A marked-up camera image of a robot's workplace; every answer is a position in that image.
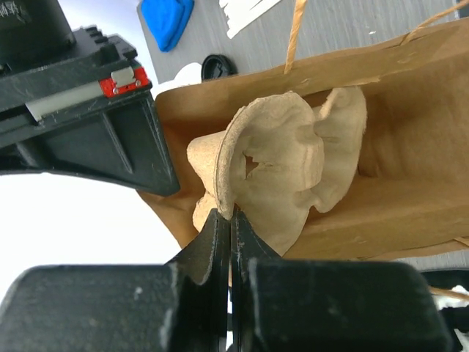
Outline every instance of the paper bag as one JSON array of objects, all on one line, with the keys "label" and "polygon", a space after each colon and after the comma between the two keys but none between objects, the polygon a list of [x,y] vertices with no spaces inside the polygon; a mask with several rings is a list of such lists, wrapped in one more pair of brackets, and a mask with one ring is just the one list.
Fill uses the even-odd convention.
[{"label": "paper bag", "polygon": [[469,19],[290,67],[157,96],[181,191],[141,197],[181,247],[197,236],[192,214],[204,195],[186,154],[192,140],[223,131],[240,107],[257,98],[293,91],[319,106],[330,89],[359,85],[368,122],[357,176],[332,211],[310,211],[285,257],[393,259],[435,245],[437,252],[460,249],[448,242],[469,236]]}]

